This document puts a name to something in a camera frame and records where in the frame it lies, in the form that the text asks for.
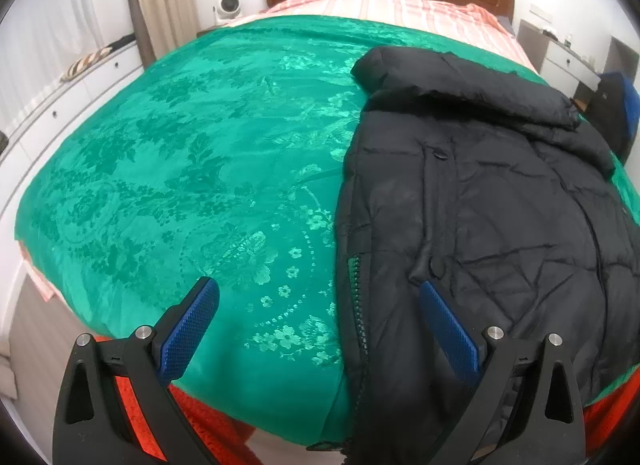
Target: black puffer jacket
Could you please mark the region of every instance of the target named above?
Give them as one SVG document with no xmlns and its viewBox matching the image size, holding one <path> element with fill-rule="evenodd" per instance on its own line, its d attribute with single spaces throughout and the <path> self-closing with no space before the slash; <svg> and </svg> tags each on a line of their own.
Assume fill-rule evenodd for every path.
<svg viewBox="0 0 640 465">
<path fill-rule="evenodd" d="M 559 333 L 584 401 L 638 362 L 640 230 L 570 102 L 416 48 L 376 48 L 352 73 L 370 99 L 337 211 L 350 463 L 420 463 L 466 392 L 420 319 L 427 279 L 485 326 Z"/>
</svg>

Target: green floral bedspread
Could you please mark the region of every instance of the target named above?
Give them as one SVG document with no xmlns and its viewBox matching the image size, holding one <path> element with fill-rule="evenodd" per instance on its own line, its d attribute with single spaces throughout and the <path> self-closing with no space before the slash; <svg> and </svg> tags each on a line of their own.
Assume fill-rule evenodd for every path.
<svg viewBox="0 0 640 465">
<path fill-rule="evenodd" d="M 350 69 L 380 44 L 542 82 L 381 23 L 291 16 L 220 29 L 157 62 L 63 143 L 20 203 L 16 238 L 79 318 L 113 337 L 212 276 L 220 308 L 178 385 L 293 442 L 341 440 L 333 214 L 366 99 Z"/>
</svg>

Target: metal screw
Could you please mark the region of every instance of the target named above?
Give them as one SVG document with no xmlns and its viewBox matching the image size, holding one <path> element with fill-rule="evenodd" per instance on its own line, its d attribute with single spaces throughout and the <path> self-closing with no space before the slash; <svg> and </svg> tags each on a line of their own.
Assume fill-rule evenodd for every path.
<svg viewBox="0 0 640 465">
<path fill-rule="evenodd" d="M 500 340 L 504 337 L 504 331 L 497 326 L 489 326 L 489 328 L 486 329 L 486 334 L 494 340 Z"/>
<path fill-rule="evenodd" d="M 146 339 L 147 337 L 149 337 L 149 335 L 151 335 L 151 326 L 140 326 L 136 330 L 136 337 L 138 337 L 139 339 Z"/>
<path fill-rule="evenodd" d="M 78 344 L 78 346 L 86 346 L 87 344 L 89 344 L 90 340 L 91 335 L 89 335 L 88 333 L 83 333 L 76 339 L 76 344 Z"/>
<path fill-rule="evenodd" d="M 548 338 L 549 342 L 551 342 L 551 344 L 553 344 L 554 346 L 560 346 L 562 344 L 562 337 L 557 333 L 550 333 Z"/>
</svg>

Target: wall outlet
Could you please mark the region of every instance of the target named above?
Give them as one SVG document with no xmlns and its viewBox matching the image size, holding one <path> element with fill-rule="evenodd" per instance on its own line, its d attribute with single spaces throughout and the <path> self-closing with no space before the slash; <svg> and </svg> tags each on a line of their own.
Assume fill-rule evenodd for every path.
<svg viewBox="0 0 640 465">
<path fill-rule="evenodd" d="M 547 23 L 551 23 L 554 20 L 554 17 L 549 12 L 545 12 L 542 8 L 534 4 L 531 4 L 531 6 L 529 7 L 529 12 L 531 12 L 535 16 L 538 16 L 539 18 L 544 19 Z"/>
</svg>

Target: jacket zipper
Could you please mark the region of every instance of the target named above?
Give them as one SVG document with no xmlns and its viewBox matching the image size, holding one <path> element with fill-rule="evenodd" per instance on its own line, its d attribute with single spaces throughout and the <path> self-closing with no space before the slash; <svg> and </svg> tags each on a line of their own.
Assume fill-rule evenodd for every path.
<svg viewBox="0 0 640 465">
<path fill-rule="evenodd" d="M 360 377 L 360 390 L 356 397 L 355 415 L 358 417 L 360 404 L 364 395 L 364 382 L 369 369 L 369 344 L 367 342 L 367 331 L 364 325 L 364 313 L 362 311 L 362 295 L 360 290 L 360 256 L 354 255 L 347 261 L 349 270 L 349 283 L 351 285 L 351 302 L 353 304 L 353 317 L 356 325 L 356 334 L 358 336 L 358 346 L 360 346 L 360 354 L 363 360 L 363 371 Z"/>
<path fill-rule="evenodd" d="M 367 343 L 367 332 L 364 326 L 364 315 L 362 312 L 362 295 L 360 292 L 360 256 L 354 255 L 347 260 L 347 270 L 349 273 L 349 284 L 351 288 L 351 303 L 353 304 L 353 318 L 356 325 L 356 335 L 358 337 L 358 346 L 360 347 L 360 355 L 363 360 L 363 372 L 360 376 L 360 387 L 358 396 L 356 397 L 356 405 L 354 408 L 354 419 L 358 418 L 360 405 L 364 396 L 364 381 L 369 369 L 369 344 Z M 349 462 L 349 454 L 351 449 L 351 438 L 348 437 L 343 442 L 319 441 L 306 448 L 308 451 L 327 451 L 341 450 L 346 458 L 343 465 Z"/>
</svg>

